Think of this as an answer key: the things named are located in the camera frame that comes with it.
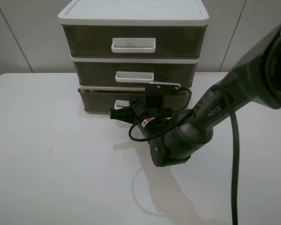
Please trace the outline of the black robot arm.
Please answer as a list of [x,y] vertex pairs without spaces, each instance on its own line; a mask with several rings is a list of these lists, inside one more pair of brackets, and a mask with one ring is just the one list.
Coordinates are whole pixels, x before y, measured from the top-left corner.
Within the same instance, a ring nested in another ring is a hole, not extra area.
[[183,164],[207,144],[213,128],[249,102],[281,108],[281,25],[247,52],[192,109],[173,113],[155,97],[111,109],[110,118],[139,127],[157,167]]

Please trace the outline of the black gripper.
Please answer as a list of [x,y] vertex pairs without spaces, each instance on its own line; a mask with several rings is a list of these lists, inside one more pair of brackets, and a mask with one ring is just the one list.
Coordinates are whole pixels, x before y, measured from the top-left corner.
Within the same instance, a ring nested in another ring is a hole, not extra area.
[[152,139],[169,125],[174,110],[163,104],[153,102],[135,102],[119,109],[110,109],[110,118],[126,123],[133,123],[131,127],[131,140]]

